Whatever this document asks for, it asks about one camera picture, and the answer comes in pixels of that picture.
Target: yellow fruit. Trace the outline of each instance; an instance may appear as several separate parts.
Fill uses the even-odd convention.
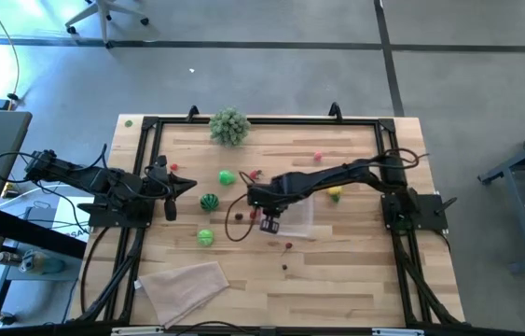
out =
[[[338,196],[343,193],[343,187],[331,187],[327,190],[327,192],[331,196]]]

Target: beige cloth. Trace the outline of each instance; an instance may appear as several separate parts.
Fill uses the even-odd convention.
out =
[[[228,287],[218,262],[182,267],[139,277],[165,328],[179,322],[194,309]]]

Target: green striped ball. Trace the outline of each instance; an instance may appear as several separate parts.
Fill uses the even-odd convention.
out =
[[[206,211],[214,211],[218,207],[218,197],[214,194],[206,194],[200,198],[200,206]]]

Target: wooden table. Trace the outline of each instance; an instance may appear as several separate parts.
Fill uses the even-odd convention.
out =
[[[119,116],[109,166],[131,172],[142,118]],[[128,120],[133,126],[125,126]],[[398,118],[395,125],[400,147],[419,154],[425,152],[418,119]],[[150,135],[146,148],[151,148],[152,138]],[[324,158],[314,162],[312,156],[318,150]],[[210,140],[207,125],[166,125],[159,153],[167,156],[169,164],[179,165],[178,175],[197,180],[198,186],[178,199],[175,222],[165,220],[162,202],[157,202],[152,226],[146,232],[139,274],[216,260],[230,283],[228,289],[191,313],[180,325],[205,320],[281,327],[405,325],[391,236],[383,227],[380,194],[370,187],[345,186],[339,203],[333,203],[325,192],[316,193],[312,235],[307,239],[273,236],[254,228],[244,241],[233,243],[223,227],[229,204],[244,194],[245,186],[239,179],[228,187],[220,185],[217,180],[220,170],[261,169],[262,181],[268,182],[272,176],[288,171],[312,172],[369,158],[376,154],[373,130],[343,125],[253,125],[244,146],[224,148]],[[149,154],[147,149],[145,165]],[[407,170],[407,177],[409,185],[419,193],[434,191],[427,158],[418,167]],[[218,195],[221,202],[217,211],[208,214],[200,209],[199,198],[204,193]],[[249,208],[245,200],[235,206],[235,211],[247,218]],[[240,236],[249,221],[238,225],[231,215],[229,223],[232,235]],[[214,232],[212,246],[198,246],[196,233],[201,229]],[[88,305],[111,276],[119,232],[109,230],[95,249],[86,280]],[[95,235],[90,237],[89,245]],[[282,255],[285,242],[294,246]],[[429,231],[418,232],[418,244],[427,283],[450,312],[463,320],[446,244]],[[125,283],[119,288],[116,317],[122,306]],[[412,299],[414,312],[420,316],[414,288]],[[76,292],[70,317],[77,315]],[[136,291],[131,323],[158,324],[142,289]]]

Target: gray concrete floor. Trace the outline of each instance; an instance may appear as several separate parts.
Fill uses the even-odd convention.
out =
[[[371,0],[118,1],[147,12],[151,26],[117,14],[110,25],[117,39],[380,41]],[[8,4],[0,0],[0,12],[12,34],[39,38],[67,38],[62,24],[84,6]],[[394,43],[525,45],[525,1],[384,0],[384,6]],[[77,28],[98,38],[97,23],[91,18]],[[349,116],[394,114],[381,51],[18,47],[18,53],[19,110],[34,114],[22,149],[53,148],[71,161],[91,161],[110,142],[121,113],[235,105],[252,114],[323,115],[338,101]],[[9,47],[0,46],[0,98],[13,85],[14,66]],[[525,330],[525,274],[507,269],[525,259],[517,219],[508,203],[497,202],[505,195],[501,183],[486,188],[476,180],[525,138],[525,53],[396,52],[394,66],[406,116],[421,119],[436,187],[459,198],[448,210],[449,238],[467,320]],[[21,165],[14,174],[22,175]],[[64,296],[69,286],[45,290]],[[12,313],[21,300],[7,298]],[[35,296],[28,304],[32,312],[42,302]],[[64,303],[51,304],[62,315]],[[37,323],[27,318],[20,325]]]

